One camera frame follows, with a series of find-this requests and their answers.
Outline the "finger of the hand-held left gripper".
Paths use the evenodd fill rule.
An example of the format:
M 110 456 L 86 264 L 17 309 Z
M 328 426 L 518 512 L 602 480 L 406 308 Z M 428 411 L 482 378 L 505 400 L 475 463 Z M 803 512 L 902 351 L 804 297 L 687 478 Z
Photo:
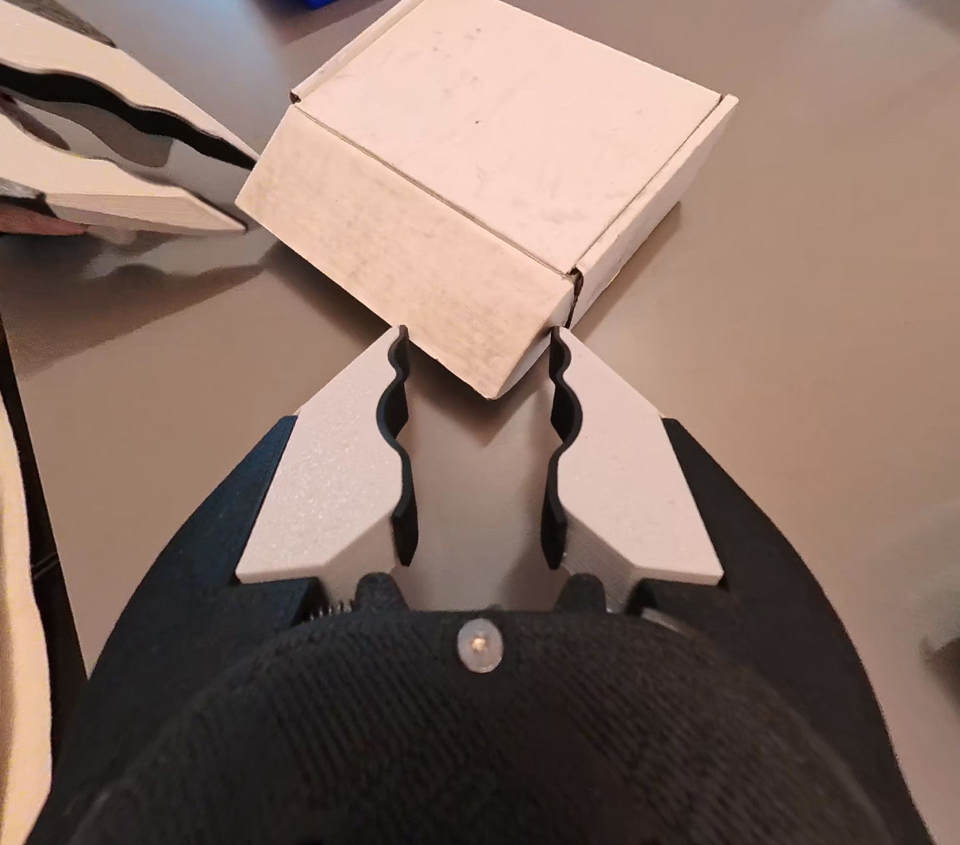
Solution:
M 2 91 L 83 106 L 146 136 L 253 169 L 258 153 L 121 49 L 8 2 L 1 3 Z
M 179 186 L 78 155 L 27 131 L 2 109 L 2 202 L 90 229 L 163 235 L 243 234 L 233 215 Z

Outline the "grey desk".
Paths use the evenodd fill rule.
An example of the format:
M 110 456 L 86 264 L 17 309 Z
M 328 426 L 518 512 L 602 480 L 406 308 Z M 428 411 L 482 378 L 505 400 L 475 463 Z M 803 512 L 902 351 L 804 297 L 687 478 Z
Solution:
M 261 149 L 398 0 L 59 0 Z M 929 823 L 958 699 L 958 0 L 503 0 L 739 98 L 686 198 L 576 328 L 779 526 L 854 639 Z M 384 330 L 252 231 L 2 244 L 2 308 L 96 660 L 173 531 Z

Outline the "white cardboard mailer box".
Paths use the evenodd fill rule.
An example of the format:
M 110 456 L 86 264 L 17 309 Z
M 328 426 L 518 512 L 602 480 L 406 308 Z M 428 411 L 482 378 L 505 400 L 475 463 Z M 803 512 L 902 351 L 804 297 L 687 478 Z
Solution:
M 401 0 L 293 88 L 236 205 L 497 400 L 737 107 L 500 0 Z

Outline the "person's left hand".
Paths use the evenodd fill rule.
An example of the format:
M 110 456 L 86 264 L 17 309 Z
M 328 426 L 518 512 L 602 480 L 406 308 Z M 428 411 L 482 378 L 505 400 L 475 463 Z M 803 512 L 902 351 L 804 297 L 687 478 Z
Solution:
M 1 209 L 1 235 L 22 237 L 80 237 L 88 228 L 55 216 L 18 207 Z

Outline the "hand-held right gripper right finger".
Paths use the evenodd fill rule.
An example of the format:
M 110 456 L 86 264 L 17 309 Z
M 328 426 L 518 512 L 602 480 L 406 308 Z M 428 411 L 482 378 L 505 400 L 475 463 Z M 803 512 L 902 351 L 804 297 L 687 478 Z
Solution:
M 548 568 L 594 576 L 607 607 L 646 579 L 717 587 L 724 569 L 659 409 L 566 327 L 552 329 L 548 376 Z

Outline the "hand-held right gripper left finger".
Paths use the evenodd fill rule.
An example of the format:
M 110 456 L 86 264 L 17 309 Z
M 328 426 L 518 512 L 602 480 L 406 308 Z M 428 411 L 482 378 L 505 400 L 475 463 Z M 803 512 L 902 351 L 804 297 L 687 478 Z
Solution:
M 406 326 L 388 329 L 300 407 L 235 575 L 317 579 L 353 599 L 360 579 L 415 556 L 415 487 L 399 442 L 409 419 Z

